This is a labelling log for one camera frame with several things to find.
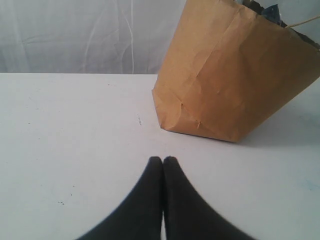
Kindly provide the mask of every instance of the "brown paper bag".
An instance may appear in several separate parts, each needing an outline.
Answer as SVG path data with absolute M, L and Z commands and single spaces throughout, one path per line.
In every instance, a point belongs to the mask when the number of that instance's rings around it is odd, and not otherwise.
M 238 142 L 319 76 L 319 50 L 290 29 L 187 0 L 152 94 L 163 129 Z

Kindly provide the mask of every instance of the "white fabric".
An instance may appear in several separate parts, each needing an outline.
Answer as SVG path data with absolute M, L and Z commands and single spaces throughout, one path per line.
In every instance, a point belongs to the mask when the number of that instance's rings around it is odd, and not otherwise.
M 320 14 L 319 0 L 279 3 L 283 20 Z M 0 0 L 0 72 L 153 74 L 185 0 Z M 320 42 L 320 20 L 297 27 Z

